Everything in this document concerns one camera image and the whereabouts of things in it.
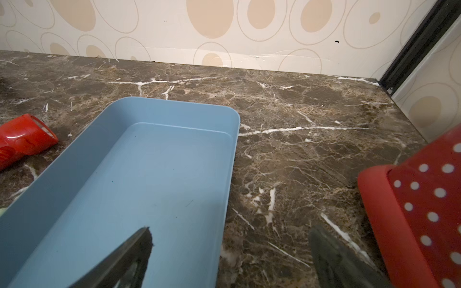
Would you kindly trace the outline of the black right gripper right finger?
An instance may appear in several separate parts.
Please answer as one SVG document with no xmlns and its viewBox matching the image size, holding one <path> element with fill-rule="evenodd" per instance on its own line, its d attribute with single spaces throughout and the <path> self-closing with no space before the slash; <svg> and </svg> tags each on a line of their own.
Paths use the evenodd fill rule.
<svg viewBox="0 0 461 288">
<path fill-rule="evenodd" d="M 322 288 L 391 288 L 391 282 L 361 261 L 322 226 L 309 232 L 313 263 Z"/>
</svg>

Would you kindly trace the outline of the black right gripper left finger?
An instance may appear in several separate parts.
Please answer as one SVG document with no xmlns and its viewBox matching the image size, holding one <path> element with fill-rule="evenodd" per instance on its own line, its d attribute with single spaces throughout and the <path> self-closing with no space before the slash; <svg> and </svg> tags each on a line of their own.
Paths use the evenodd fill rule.
<svg viewBox="0 0 461 288">
<path fill-rule="evenodd" d="M 149 228 L 140 228 L 71 287 L 140 288 L 152 248 Z"/>
</svg>

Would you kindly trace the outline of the red flashlight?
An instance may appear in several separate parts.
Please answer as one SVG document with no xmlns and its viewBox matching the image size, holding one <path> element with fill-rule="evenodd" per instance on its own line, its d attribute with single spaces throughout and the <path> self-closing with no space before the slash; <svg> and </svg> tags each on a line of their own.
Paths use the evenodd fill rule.
<svg viewBox="0 0 461 288">
<path fill-rule="evenodd" d="M 56 134 L 33 115 L 25 114 L 8 121 L 1 126 L 1 170 L 57 143 Z"/>
</svg>

